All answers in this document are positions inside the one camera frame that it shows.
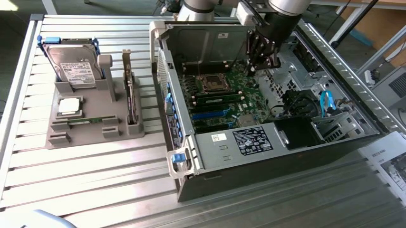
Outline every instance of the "hard drive label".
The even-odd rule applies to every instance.
[[[261,127],[233,131],[232,134],[243,155],[261,153],[273,149]]]
[[[72,85],[94,83],[89,63],[61,63],[64,75]]]

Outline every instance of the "metal bracket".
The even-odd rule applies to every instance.
[[[323,139],[328,143],[339,140],[345,134],[349,134],[352,137],[365,134],[348,112],[329,117],[315,117],[312,118],[312,122],[317,126],[319,133],[321,135],[327,134],[323,136]]]
[[[367,107],[375,114],[377,120],[381,122],[384,127],[390,132],[399,131],[406,132],[406,128],[402,126],[391,112],[387,110],[376,96],[372,94],[368,87],[363,84],[361,80],[357,78],[351,68],[344,64],[341,57],[337,55],[336,51],[329,47],[327,41],[317,34],[316,29],[309,25],[304,24],[301,21],[297,23],[304,33],[312,37],[315,45],[319,51],[323,53],[324,57],[329,59],[333,64],[335,69],[341,73],[341,77],[349,84],[352,90],[359,95],[359,98],[365,103]]]
[[[166,31],[165,23],[162,21],[152,21],[149,23],[149,60],[154,63],[154,39]]]
[[[166,165],[169,168],[169,175],[173,179],[178,179],[189,174],[193,174],[193,170],[192,168],[188,170],[182,170],[182,171],[174,171],[174,167],[173,167],[173,163],[172,163],[172,156],[178,153],[178,154],[185,154],[185,156],[188,156],[188,148],[184,146],[181,148],[178,148],[177,150],[173,151],[168,151],[168,153],[165,154],[165,161],[166,161]]]

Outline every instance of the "black cable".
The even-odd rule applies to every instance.
[[[325,34],[327,34],[327,32],[328,32],[328,30],[329,30],[329,28],[331,28],[333,22],[336,21],[336,19],[337,19],[337,18],[340,17],[340,15],[343,14],[343,11],[344,11],[344,9],[347,8],[349,2],[351,2],[351,0],[348,0],[348,1],[347,1],[347,4],[343,6],[343,10],[341,10],[340,13],[336,15],[333,21],[331,22],[331,24],[329,24],[329,26],[328,26],[328,28],[327,28],[324,34],[323,34],[323,37],[325,36]]]
[[[153,14],[154,14],[157,8],[161,7],[162,4],[164,4],[164,1],[161,1],[161,0],[157,0],[157,1],[156,1],[156,6],[154,6],[153,13],[152,13],[150,16],[153,16]]]
[[[10,12],[28,25],[28,22],[22,18],[20,18],[20,16],[14,13],[14,11],[10,10]]]
[[[313,107],[315,110],[316,110],[316,115],[317,115],[319,110],[317,110],[317,106],[316,106],[316,103],[313,102],[313,100],[311,100],[307,96],[300,96],[299,98],[303,98],[303,99],[305,99],[307,101],[309,101],[312,107]]]
[[[400,116],[400,110],[402,110],[402,109],[400,109],[400,108],[398,108],[399,120],[400,120],[400,122],[402,122],[403,126],[406,126],[404,121],[403,121],[402,116]]]
[[[235,64],[236,59],[237,59],[237,57],[239,57],[239,54],[240,54],[241,47],[243,47],[243,44],[244,44],[244,43],[245,43],[245,41],[243,41],[243,42],[241,42],[241,44],[240,44],[240,49],[239,49],[239,51],[237,51],[237,53],[236,53],[236,56],[235,56],[235,59],[232,60],[231,65],[229,65],[229,70],[231,70],[231,69],[232,69],[232,67],[233,67],[233,64]]]
[[[268,114],[267,114],[267,116],[265,116],[265,120],[268,119],[268,117],[269,117],[269,115],[272,116],[272,117],[275,117],[273,115],[272,115],[272,109],[273,108],[283,108],[283,112],[284,112],[284,105],[281,105],[281,104],[277,104],[277,105],[275,105],[273,107],[271,107],[271,109],[268,110]]]
[[[327,12],[323,12],[323,13],[315,13],[315,12],[312,12],[309,9],[307,9],[307,11],[308,11],[311,14],[313,14],[313,15],[316,16],[316,18],[319,18],[320,15],[324,15],[324,14],[327,14],[327,13],[335,11],[335,10],[332,9],[332,10],[328,10]]]
[[[352,29],[355,28],[355,26],[357,25],[357,23],[360,22],[360,20],[363,19],[363,17],[367,15],[368,11],[372,9],[372,7],[375,6],[377,0],[371,0],[369,3],[367,4],[365,8],[360,11],[359,15],[355,17],[353,20],[351,20],[348,27],[343,30],[340,36],[337,37],[337,39],[335,41],[331,42],[331,47],[333,49],[337,48],[337,46],[340,45],[343,39],[347,37],[347,35],[349,34],[349,32],[352,31]]]

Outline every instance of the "barcode sticker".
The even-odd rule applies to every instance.
[[[61,63],[64,75],[72,85],[94,83],[89,63]]]
[[[213,140],[213,142],[217,142],[217,141],[227,140],[227,137],[225,137],[224,133],[221,133],[221,134],[212,134],[211,135],[211,139]]]

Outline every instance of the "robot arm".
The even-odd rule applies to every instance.
[[[211,21],[215,5],[236,7],[241,25],[255,25],[247,34],[248,65],[245,74],[280,67],[277,52],[305,11],[311,0],[184,0],[177,20]]]
[[[305,11],[311,0],[240,0],[237,18],[245,25],[253,22],[255,29],[247,34],[248,65],[245,73],[253,75],[256,70],[280,67],[276,56],[280,45],[288,38]]]

